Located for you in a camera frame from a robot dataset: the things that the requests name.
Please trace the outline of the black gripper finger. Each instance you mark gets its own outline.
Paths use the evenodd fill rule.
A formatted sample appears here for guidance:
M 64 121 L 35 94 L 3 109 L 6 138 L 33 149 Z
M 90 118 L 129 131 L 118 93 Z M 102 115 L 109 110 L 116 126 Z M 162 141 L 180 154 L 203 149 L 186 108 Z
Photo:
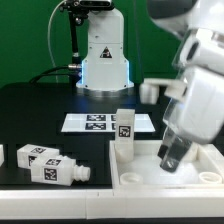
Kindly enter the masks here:
M 160 167 L 167 172 L 174 173 L 191 145 L 191 141 L 176 136 L 169 155 L 161 159 Z
M 175 133 L 173 132 L 172 129 L 166 128 L 164 131 L 162 143 L 160 145 L 159 151 L 157 155 L 161 158 L 164 159 L 166 156 L 169 155 L 170 150 L 171 150 L 171 145 L 175 139 Z

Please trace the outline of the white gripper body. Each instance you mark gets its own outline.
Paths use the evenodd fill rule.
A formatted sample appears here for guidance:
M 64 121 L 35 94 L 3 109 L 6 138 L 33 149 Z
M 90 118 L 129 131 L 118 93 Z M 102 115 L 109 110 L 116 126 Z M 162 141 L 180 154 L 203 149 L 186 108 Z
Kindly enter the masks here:
M 186 85 L 182 99 L 171 98 L 163 121 L 180 137 L 210 143 L 224 125 L 224 76 L 193 66 L 180 80 Z

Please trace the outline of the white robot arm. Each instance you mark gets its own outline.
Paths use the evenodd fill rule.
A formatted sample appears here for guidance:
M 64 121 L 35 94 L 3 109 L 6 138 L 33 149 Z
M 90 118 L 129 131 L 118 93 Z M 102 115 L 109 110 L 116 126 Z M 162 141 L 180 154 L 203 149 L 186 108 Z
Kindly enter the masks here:
M 174 172 L 192 144 L 209 143 L 224 125 L 224 0 L 147 0 L 147 10 L 181 40 L 158 153 L 160 167 Z

